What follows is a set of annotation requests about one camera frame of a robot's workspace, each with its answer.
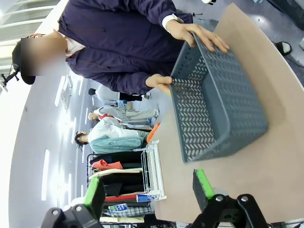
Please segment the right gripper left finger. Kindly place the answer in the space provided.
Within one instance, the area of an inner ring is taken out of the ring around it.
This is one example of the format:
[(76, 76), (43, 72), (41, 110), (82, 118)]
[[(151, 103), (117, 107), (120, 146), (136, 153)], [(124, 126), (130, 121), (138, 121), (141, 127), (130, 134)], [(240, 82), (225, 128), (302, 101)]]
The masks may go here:
[(105, 188), (99, 177), (89, 184), (83, 203), (68, 210), (50, 208), (41, 224), (42, 228), (101, 228), (100, 217), (105, 201)]

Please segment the person's left hand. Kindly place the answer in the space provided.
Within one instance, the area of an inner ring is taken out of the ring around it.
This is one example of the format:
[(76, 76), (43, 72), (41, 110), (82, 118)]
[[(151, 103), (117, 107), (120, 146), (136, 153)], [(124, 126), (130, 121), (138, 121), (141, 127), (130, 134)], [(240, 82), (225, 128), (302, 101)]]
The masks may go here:
[(167, 22), (166, 29), (175, 39), (186, 41), (190, 47), (196, 46), (195, 38), (192, 35), (194, 33), (209, 51), (215, 51), (213, 45), (217, 46), (223, 53), (229, 51), (229, 46), (218, 35), (201, 25), (181, 24), (175, 20), (170, 20)]

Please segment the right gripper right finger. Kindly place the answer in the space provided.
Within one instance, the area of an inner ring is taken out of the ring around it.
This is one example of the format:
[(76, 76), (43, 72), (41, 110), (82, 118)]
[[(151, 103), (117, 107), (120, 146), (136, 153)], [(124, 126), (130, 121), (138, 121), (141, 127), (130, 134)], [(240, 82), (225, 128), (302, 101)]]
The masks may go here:
[(216, 194), (204, 171), (193, 171), (192, 189), (201, 213), (190, 225), (191, 228), (217, 228), (229, 223), (233, 228), (267, 228), (266, 222), (255, 198), (241, 194), (236, 199)]

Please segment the person's right hand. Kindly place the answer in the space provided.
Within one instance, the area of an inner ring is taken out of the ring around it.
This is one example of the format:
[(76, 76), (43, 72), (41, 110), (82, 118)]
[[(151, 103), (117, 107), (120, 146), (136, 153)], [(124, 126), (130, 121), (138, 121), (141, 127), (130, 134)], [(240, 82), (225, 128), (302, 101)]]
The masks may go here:
[(160, 91), (170, 95), (170, 85), (173, 83), (173, 79), (170, 76), (162, 76), (160, 74), (154, 74), (148, 77), (145, 84), (151, 88), (157, 88)]

